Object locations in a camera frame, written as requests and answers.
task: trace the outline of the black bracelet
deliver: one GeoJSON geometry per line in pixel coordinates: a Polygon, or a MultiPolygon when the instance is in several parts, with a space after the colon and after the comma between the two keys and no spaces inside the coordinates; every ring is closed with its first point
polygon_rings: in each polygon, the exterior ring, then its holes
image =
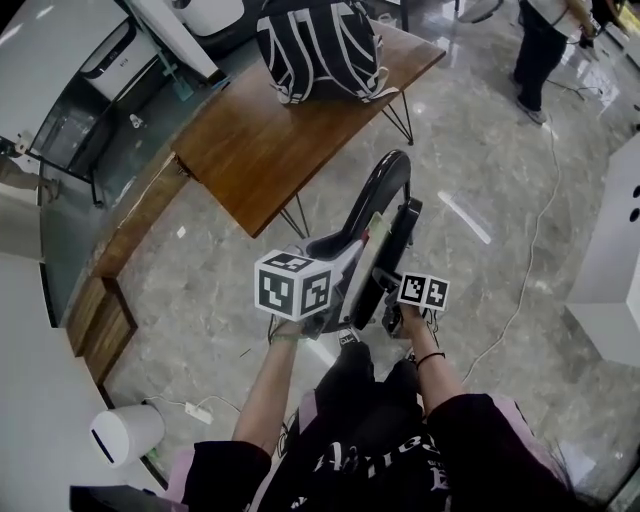
{"type": "Polygon", "coordinates": [[[420,359],[420,361],[418,361],[418,362],[416,363],[416,370],[417,370],[418,368],[420,368],[420,365],[421,365],[422,363],[424,363],[427,359],[429,359],[430,357],[433,357],[433,356],[442,356],[442,357],[444,357],[444,358],[446,358],[446,357],[447,357],[447,356],[445,356],[445,355],[444,355],[444,352],[433,352],[433,353],[429,354],[428,356],[424,356],[422,359],[420,359]]]}

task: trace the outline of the black and white backpack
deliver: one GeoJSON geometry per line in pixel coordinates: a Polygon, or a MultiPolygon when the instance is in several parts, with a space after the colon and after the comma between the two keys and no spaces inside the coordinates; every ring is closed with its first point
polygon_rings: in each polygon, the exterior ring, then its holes
{"type": "Polygon", "coordinates": [[[282,103],[354,96],[367,103],[385,89],[382,39],[360,2],[266,0],[257,40],[282,103]]]}

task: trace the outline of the person's leg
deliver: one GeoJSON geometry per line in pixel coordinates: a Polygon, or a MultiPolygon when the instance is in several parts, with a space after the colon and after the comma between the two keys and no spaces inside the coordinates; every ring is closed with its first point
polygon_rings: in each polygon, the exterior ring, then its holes
{"type": "Polygon", "coordinates": [[[374,382],[369,347],[359,341],[343,345],[340,356],[316,387],[318,411],[357,399],[374,382]]]}
{"type": "Polygon", "coordinates": [[[513,80],[518,85],[522,85],[527,80],[531,63],[536,59],[536,31],[535,27],[531,23],[530,9],[531,6],[528,3],[522,2],[520,4],[524,37],[522,38],[520,52],[518,53],[518,60],[516,61],[516,67],[512,75],[513,80]]]}
{"type": "Polygon", "coordinates": [[[542,86],[560,63],[566,48],[567,38],[554,29],[533,7],[529,4],[525,5],[528,6],[527,16],[531,23],[532,44],[535,46],[536,55],[528,63],[518,100],[527,110],[540,112],[542,109],[542,86]]]}
{"type": "Polygon", "coordinates": [[[420,381],[415,363],[408,359],[398,361],[385,379],[384,387],[394,399],[415,404],[416,394],[420,392],[420,381]]]}

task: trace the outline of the small white object on floor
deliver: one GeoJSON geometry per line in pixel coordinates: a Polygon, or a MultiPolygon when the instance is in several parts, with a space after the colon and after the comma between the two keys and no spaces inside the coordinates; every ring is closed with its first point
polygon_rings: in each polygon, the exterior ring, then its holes
{"type": "Polygon", "coordinates": [[[205,411],[191,402],[184,404],[184,412],[207,425],[211,425],[213,423],[213,416],[209,411],[205,411]]]}

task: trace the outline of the white wall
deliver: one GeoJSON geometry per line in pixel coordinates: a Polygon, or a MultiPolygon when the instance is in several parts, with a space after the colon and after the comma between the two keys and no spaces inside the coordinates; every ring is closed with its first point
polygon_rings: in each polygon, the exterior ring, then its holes
{"type": "Polygon", "coordinates": [[[38,264],[0,254],[0,510],[68,510],[71,484],[160,493],[140,462],[102,462],[89,425],[104,409],[66,332],[49,326],[38,264]]]}
{"type": "Polygon", "coordinates": [[[113,0],[26,0],[0,35],[0,135],[35,137],[75,73],[126,17],[113,0]]]}

